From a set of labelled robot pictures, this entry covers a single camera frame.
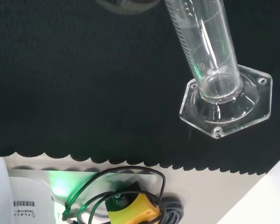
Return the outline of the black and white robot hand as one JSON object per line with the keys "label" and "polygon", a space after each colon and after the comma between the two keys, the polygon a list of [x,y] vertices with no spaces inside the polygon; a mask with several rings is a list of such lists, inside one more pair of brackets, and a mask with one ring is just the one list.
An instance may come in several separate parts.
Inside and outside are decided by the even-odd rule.
{"label": "black and white robot hand", "polygon": [[136,15],[146,12],[160,2],[160,0],[96,0],[104,9],[121,15]]}

